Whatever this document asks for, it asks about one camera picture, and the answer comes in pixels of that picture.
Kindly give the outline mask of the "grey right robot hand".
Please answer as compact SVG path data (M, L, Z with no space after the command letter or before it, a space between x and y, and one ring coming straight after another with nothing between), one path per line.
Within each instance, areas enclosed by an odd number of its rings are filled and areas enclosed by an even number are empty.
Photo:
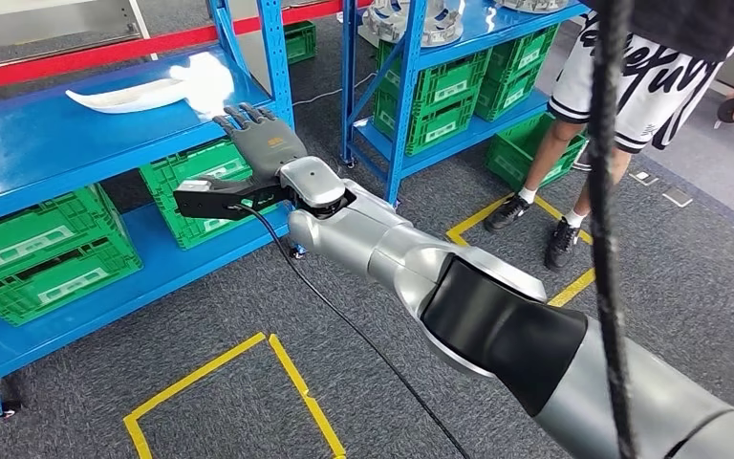
M291 127L268 108L247 102L224 108L224 116L212 118L231 139L248 163L253 184L271 182L279 169L308 155L307 149Z

